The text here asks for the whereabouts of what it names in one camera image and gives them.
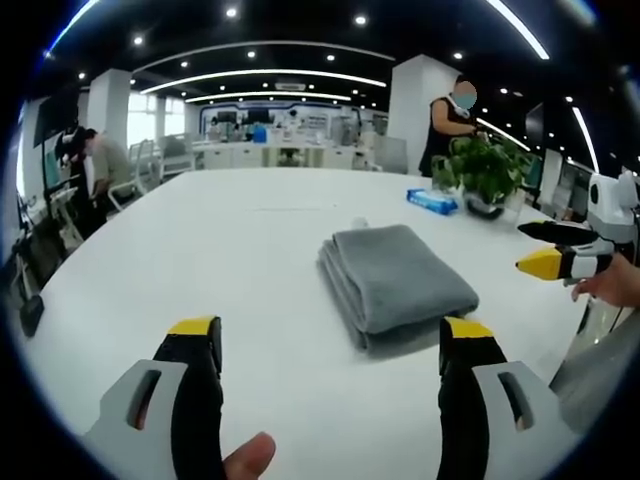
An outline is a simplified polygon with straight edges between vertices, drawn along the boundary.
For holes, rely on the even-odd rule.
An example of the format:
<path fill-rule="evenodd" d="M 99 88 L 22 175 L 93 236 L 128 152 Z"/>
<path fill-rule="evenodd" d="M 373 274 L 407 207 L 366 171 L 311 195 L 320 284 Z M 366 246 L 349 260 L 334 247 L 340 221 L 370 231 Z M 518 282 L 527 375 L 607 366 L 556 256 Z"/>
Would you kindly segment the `person's right hand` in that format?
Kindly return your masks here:
<path fill-rule="evenodd" d="M 571 298 L 576 301 L 580 295 L 588 294 L 613 307 L 638 308 L 639 277 L 638 267 L 621 254 L 615 254 L 605 271 L 576 284 Z"/>

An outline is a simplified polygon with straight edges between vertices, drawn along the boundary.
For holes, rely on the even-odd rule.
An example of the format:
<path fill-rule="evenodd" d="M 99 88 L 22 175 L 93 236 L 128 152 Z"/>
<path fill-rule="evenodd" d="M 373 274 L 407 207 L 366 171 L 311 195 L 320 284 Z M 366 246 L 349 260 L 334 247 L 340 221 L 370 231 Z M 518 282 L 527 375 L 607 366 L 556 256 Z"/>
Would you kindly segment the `person's left hand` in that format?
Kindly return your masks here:
<path fill-rule="evenodd" d="M 276 453 L 276 443 L 266 432 L 260 432 L 238 447 L 224 460 L 229 480 L 258 480 Z"/>

